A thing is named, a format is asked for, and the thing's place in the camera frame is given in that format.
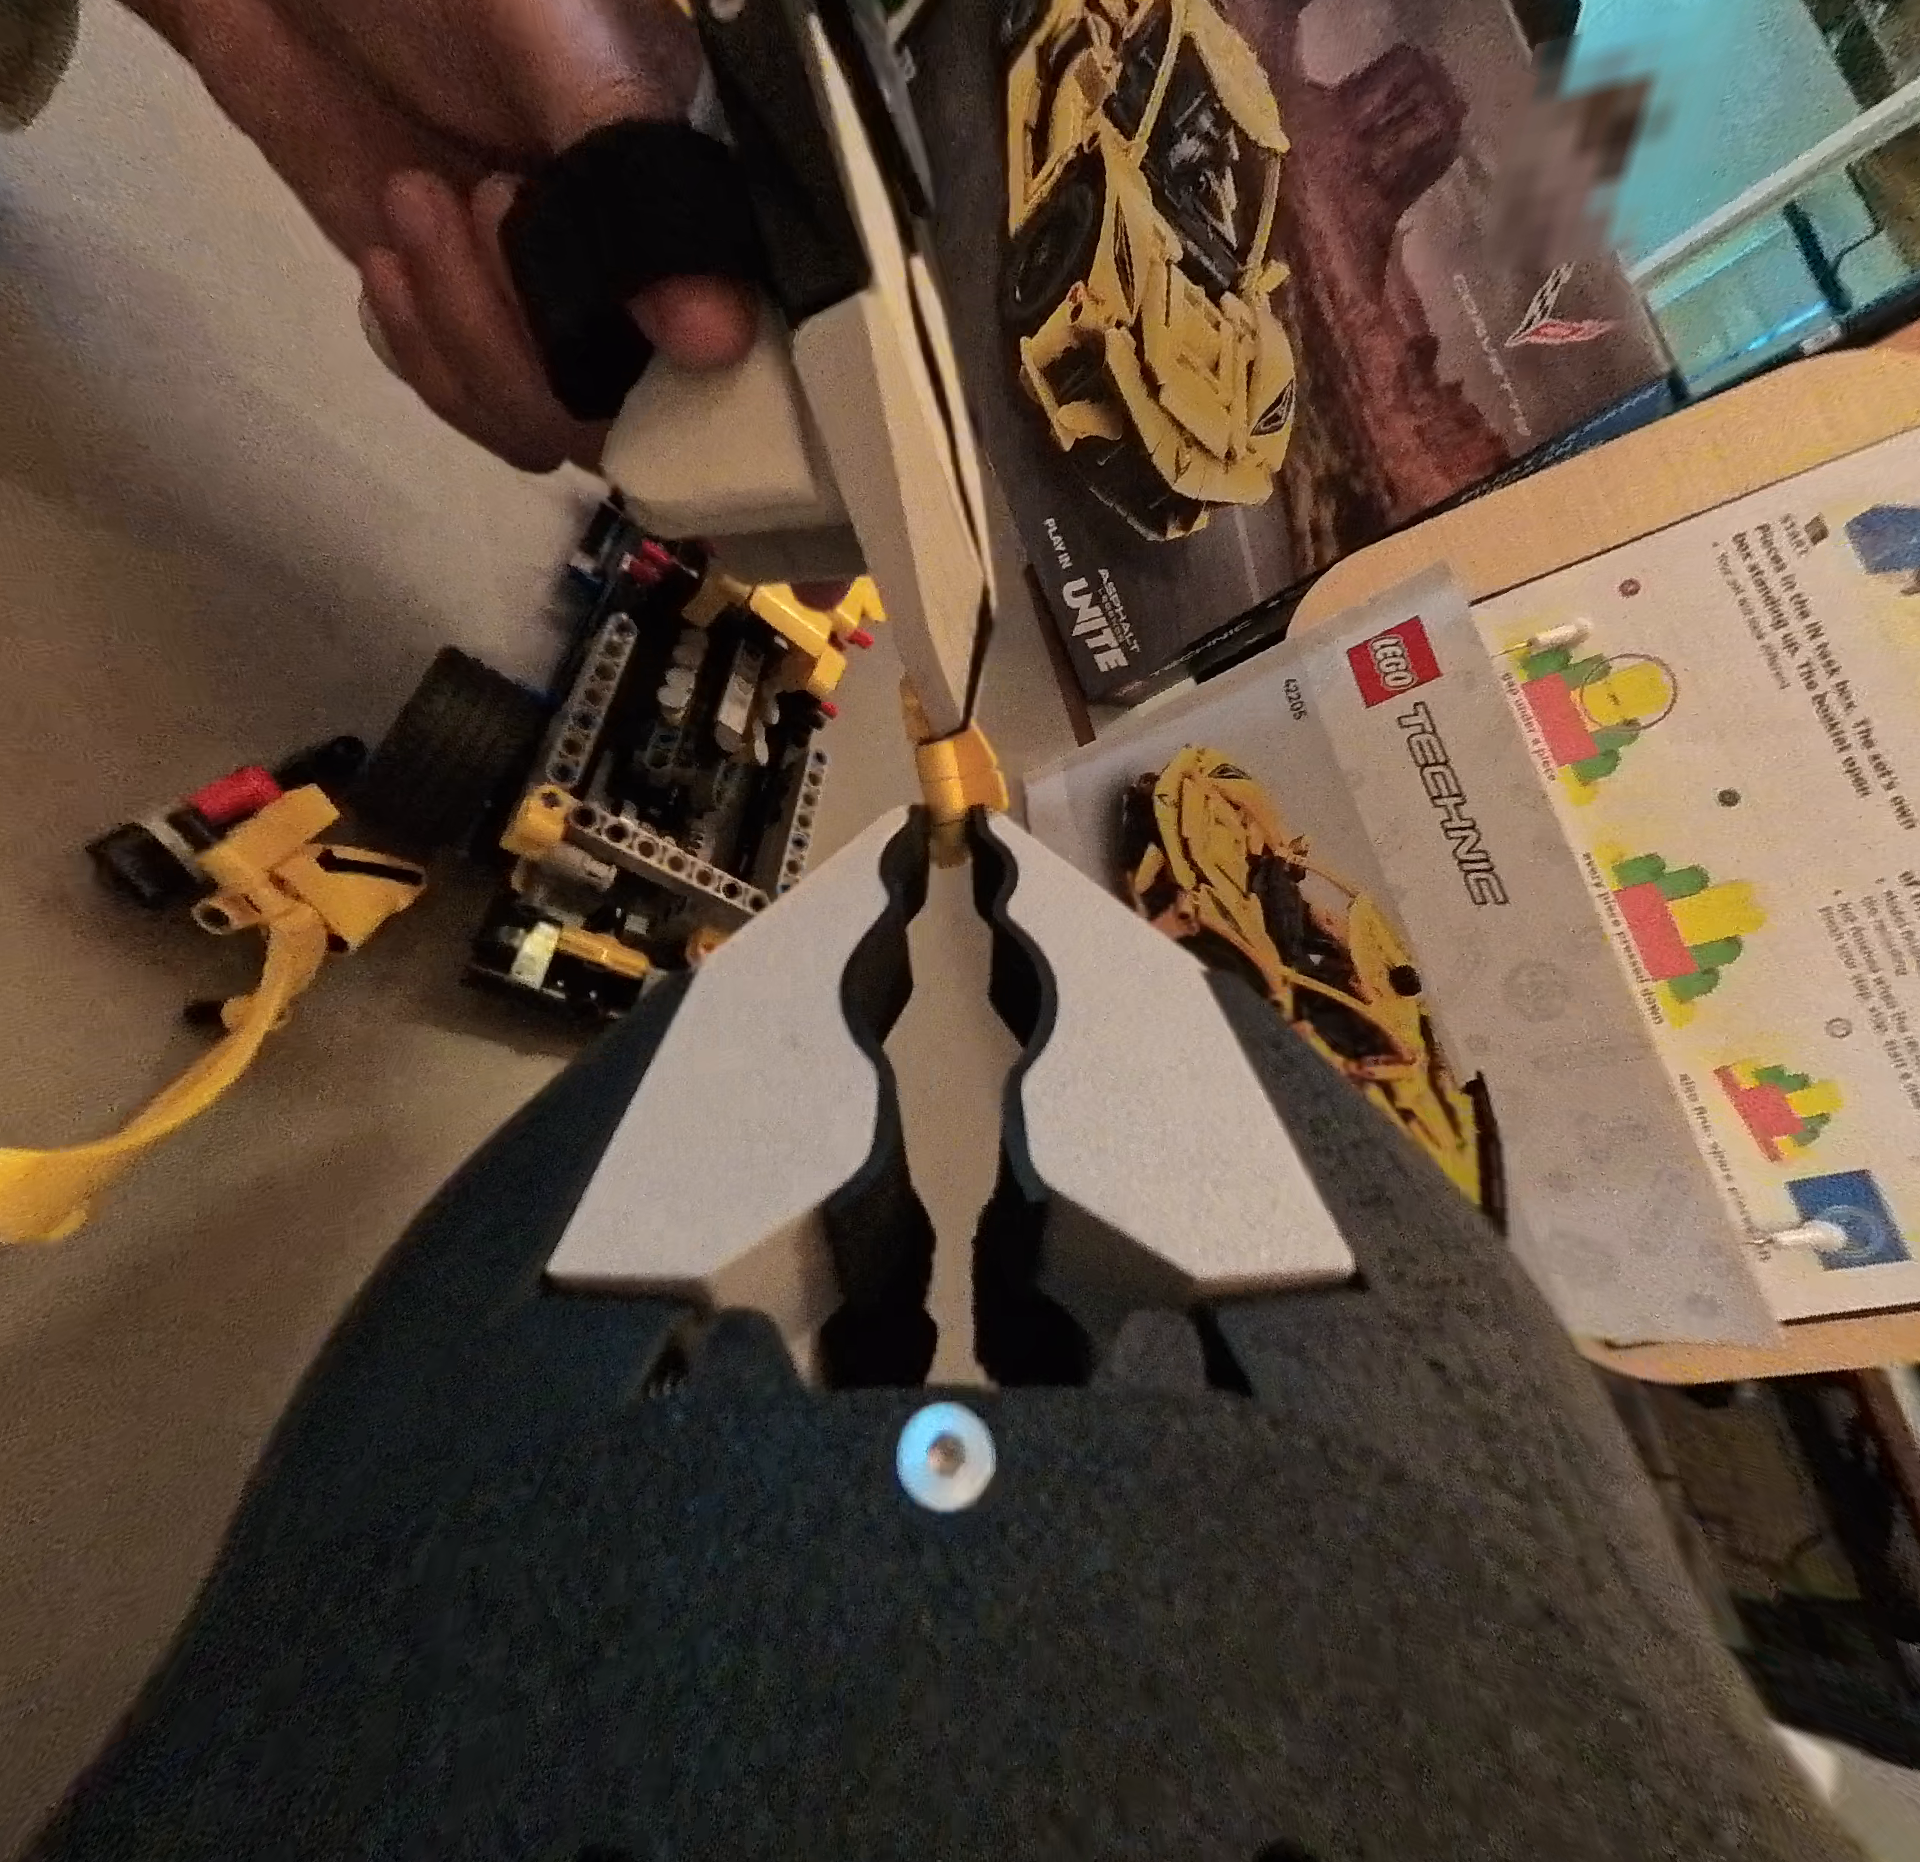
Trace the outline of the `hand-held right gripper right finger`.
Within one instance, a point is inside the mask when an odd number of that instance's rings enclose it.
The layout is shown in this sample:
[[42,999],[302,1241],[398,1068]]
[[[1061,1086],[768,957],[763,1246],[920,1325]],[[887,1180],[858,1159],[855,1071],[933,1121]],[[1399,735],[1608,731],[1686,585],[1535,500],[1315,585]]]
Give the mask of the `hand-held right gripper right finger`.
[[1356,1254],[1216,976],[984,809],[971,891],[1015,1044],[973,1236],[981,1369],[1085,1384],[1139,1313],[1348,1287]]

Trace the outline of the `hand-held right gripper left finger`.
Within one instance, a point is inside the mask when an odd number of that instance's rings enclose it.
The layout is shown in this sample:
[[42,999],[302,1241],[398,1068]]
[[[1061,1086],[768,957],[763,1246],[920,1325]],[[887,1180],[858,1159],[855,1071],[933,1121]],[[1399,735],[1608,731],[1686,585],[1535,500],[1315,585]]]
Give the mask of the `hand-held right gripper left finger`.
[[933,1228],[885,1053],[929,818],[899,808],[695,972],[547,1261],[554,1284],[756,1312],[823,1378],[924,1378]]

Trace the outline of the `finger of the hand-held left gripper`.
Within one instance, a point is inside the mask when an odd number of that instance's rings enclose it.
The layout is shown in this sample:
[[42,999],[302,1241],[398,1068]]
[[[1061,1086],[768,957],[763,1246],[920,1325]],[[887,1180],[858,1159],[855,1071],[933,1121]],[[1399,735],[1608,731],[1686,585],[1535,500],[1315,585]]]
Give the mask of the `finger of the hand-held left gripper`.
[[933,735],[955,731],[975,572],[908,268],[807,319],[794,363],[903,671]]
[[971,399],[952,338],[940,281],[935,268],[917,247],[908,249],[908,285],[924,363],[933,392],[940,399],[950,474],[971,541],[971,568],[975,572],[970,623],[971,651],[958,715],[973,718],[977,715],[981,685],[987,673],[997,613],[997,570],[990,530],[987,484],[981,468]]

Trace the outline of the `yellow brick beam assembly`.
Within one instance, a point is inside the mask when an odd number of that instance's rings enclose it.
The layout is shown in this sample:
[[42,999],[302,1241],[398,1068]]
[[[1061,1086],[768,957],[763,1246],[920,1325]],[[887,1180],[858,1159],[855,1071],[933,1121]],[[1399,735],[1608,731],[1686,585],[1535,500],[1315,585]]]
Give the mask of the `yellow brick beam assembly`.
[[900,676],[900,710],[913,752],[920,808],[928,815],[931,862],[961,866],[971,857],[971,815],[1012,809],[996,748],[975,721],[950,735],[933,735],[933,723],[908,674]]

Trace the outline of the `yellow curved fender assembly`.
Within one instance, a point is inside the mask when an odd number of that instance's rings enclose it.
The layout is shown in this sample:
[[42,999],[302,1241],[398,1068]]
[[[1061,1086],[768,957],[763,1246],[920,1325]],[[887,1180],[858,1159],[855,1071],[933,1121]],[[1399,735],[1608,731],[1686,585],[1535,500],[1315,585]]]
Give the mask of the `yellow curved fender assembly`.
[[426,870],[332,839],[369,748],[338,735],[277,768],[242,765],[84,845],[126,902],[193,921],[213,937],[254,936],[253,989],[211,997],[187,1022],[215,1041],[121,1127],[97,1142],[2,1153],[5,1246],[49,1246],[88,1223],[159,1143],[197,1121],[262,1058],[329,957],[358,950],[426,890]]

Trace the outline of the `person's left forearm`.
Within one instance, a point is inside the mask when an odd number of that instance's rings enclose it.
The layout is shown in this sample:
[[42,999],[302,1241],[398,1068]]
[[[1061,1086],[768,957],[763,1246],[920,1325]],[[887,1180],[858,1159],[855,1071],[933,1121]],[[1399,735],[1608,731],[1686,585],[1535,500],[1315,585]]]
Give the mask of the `person's left forearm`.
[[83,0],[2,0],[2,133],[49,107],[79,44]]

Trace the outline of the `grey desk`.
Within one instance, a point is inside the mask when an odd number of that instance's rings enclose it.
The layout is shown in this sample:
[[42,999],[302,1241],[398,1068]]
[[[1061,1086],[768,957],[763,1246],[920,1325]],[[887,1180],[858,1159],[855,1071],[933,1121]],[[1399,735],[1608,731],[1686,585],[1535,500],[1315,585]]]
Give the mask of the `grey desk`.
[[[5,135],[5,1143],[116,1131],[257,956],[84,842],[374,738],[442,645],[545,673],[588,505],[431,419],[356,281],[171,44],[84,0]],[[52,1247],[5,1252],[5,1857],[124,1718],[271,1430],[397,1236],[578,1053],[460,985],[455,870]]]

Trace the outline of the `person's left hand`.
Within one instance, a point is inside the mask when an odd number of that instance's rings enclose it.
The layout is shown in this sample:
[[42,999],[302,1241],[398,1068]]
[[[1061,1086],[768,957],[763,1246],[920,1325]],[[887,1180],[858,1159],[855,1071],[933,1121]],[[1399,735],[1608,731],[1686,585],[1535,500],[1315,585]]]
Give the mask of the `person's left hand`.
[[605,127],[683,121],[674,0],[114,0],[152,27],[355,268],[380,361],[508,466],[596,472],[500,252],[518,186]]

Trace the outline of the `partly built toy car model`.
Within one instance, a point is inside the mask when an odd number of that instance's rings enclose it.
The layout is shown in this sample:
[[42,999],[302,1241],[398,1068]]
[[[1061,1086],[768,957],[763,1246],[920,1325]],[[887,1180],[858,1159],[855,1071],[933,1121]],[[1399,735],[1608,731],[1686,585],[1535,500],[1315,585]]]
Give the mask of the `partly built toy car model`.
[[403,854],[499,866],[466,985],[601,1027],[804,880],[835,692],[885,611],[870,576],[829,605],[739,581],[620,489],[564,580],[552,685],[441,651],[355,793]]

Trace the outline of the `instruction booklet with yellow car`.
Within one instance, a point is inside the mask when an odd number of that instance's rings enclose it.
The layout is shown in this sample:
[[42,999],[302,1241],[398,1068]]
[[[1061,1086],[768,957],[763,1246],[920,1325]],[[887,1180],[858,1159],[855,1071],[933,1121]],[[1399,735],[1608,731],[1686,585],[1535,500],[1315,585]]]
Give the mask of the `instruction booklet with yellow car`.
[[1776,1308],[1432,563],[1022,786],[1031,832],[1261,995],[1610,1346],[1774,1346]]

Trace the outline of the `dark toy car box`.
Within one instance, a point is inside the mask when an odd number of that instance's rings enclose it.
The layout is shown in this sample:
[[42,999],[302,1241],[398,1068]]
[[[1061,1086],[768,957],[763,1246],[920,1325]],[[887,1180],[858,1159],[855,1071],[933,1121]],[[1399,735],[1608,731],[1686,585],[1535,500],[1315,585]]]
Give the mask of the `dark toy car box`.
[[1666,393],[1623,95],[1514,0],[929,0],[908,35],[981,449],[1091,704]]

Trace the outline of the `instruction poster board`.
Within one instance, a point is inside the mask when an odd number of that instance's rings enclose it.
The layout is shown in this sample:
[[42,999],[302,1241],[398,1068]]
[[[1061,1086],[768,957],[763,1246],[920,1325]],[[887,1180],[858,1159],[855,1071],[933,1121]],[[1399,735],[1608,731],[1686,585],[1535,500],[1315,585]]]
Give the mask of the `instruction poster board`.
[[[1336,563],[1288,636],[1443,563],[1472,601],[1774,1346],[1610,1346],[1664,1384],[1916,1364],[1916,325],[1695,403]],[[1572,618],[1577,647],[1524,640]],[[1759,1238],[1859,1211],[1849,1257]]]

